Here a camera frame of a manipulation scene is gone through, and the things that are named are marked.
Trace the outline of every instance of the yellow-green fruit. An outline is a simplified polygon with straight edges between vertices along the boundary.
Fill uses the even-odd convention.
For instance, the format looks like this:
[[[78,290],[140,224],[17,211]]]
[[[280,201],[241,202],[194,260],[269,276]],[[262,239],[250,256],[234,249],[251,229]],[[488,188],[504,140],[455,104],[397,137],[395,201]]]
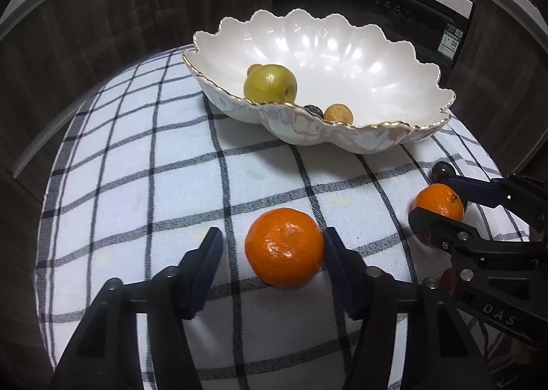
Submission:
[[[259,67],[262,67],[261,63],[254,63],[253,65],[250,65],[249,68],[247,69],[247,76],[249,76],[251,73],[253,73]]]
[[[255,102],[294,102],[297,80],[282,65],[263,65],[249,74],[243,84],[243,94]]]
[[[330,122],[344,122],[352,124],[354,117],[350,109],[343,103],[334,103],[327,107],[323,114],[323,119]]]

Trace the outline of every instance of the mandarin orange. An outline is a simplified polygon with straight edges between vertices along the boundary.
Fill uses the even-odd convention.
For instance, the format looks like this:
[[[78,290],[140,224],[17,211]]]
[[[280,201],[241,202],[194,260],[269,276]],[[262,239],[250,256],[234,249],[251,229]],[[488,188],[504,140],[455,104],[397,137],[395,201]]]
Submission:
[[[281,288],[302,286],[323,259],[323,235],[307,214],[283,207],[265,212],[251,225],[246,256],[255,274]]]
[[[452,188],[445,184],[434,183],[421,190],[413,203],[413,209],[415,207],[422,207],[457,221],[462,221],[464,218],[464,206],[461,199]]]

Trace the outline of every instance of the ceramic bowl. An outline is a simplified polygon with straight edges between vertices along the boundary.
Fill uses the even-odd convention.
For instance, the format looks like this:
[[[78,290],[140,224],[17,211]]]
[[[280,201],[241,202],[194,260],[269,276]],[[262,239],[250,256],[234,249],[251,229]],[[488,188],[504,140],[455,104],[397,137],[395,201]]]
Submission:
[[[377,25],[355,27],[340,14],[315,19],[296,9],[285,17],[259,10],[247,22],[221,20],[212,35],[194,34],[183,60],[223,113],[264,125],[295,145],[331,142],[370,154],[434,134],[451,116],[452,90],[438,86],[439,67],[421,63],[408,41],[391,42]],[[277,63],[297,78],[295,103],[255,103],[243,83],[253,63]],[[302,108],[344,103],[352,125],[327,122]]]

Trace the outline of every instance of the black dishwasher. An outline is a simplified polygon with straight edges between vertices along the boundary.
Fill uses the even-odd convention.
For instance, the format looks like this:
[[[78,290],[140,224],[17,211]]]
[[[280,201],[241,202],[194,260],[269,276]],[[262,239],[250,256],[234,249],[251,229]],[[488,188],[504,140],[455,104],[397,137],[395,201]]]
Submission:
[[[443,86],[462,47],[469,18],[436,0],[272,0],[272,12],[302,8],[314,17],[339,13],[350,24],[377,24],[392,41],[409,40],[421,62],[436,63]]]

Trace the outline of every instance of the tablecloth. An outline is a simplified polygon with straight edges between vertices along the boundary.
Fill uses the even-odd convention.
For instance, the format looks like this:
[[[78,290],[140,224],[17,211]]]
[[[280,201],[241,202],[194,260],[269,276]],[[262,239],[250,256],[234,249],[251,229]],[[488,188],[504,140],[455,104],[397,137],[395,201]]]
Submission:
[[[205,309],[184,322],[204,389],[339,389],[360,323],[339,307],[325,270],[295,291],[258,279],[243,249],[250,224],[266,210],[295,208],[321,228],[335,226],[347,247],[398,280],[439,277],[449,255],[417,241],[407,221],[410,202],[437,161],[478,179],[500,176],[497,167],[457,119],[425,141],[374,155],[288,145],[217,110],[180,50],[109,80],[81,106],[59,149],[36,270],[51,361],[58,363],[107,279],[149,279],[216,226],[226,239],[224,256]],[[502,208],[471,204],[465,223],[484,238],[528,237],[527,225]],[[143,381],[154,388],[146,316],[139,315],[138,328]],[[399,388],[406,329],[401,314],[392,389]]]

